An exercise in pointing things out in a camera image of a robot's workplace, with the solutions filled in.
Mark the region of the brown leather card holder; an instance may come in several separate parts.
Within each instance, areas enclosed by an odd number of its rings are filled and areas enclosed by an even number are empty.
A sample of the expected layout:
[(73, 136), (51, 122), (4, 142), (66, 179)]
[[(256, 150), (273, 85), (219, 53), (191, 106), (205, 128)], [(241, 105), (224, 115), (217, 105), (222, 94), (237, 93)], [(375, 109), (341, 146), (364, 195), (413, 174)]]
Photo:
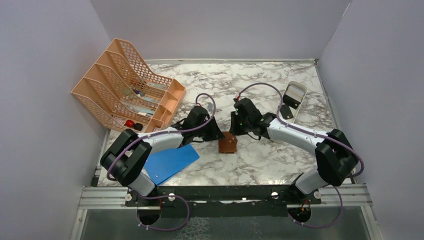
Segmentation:
[(218, 141), (218, 152), (220, 154), (234, 154), (237, 152), (237, 137), (229, 131), (222, 132), (224, 138)]

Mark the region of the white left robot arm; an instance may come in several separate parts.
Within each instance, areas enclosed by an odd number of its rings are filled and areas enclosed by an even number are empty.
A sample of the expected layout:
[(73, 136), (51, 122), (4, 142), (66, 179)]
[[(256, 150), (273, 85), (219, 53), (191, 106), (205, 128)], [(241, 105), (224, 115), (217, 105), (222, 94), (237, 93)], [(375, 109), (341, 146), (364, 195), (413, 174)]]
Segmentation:
[(184, 147), (195, 138), (211, 142), (224, 137), (215, 118), (196, 105), (187, 117), (164, 130), (138, 134), (125, 129), (102, 155), (100, 165), (115, 181), (137, 192), (138, 199), (149, 206), (157, 200), (157, 185), (142, 172), (150, 155)]

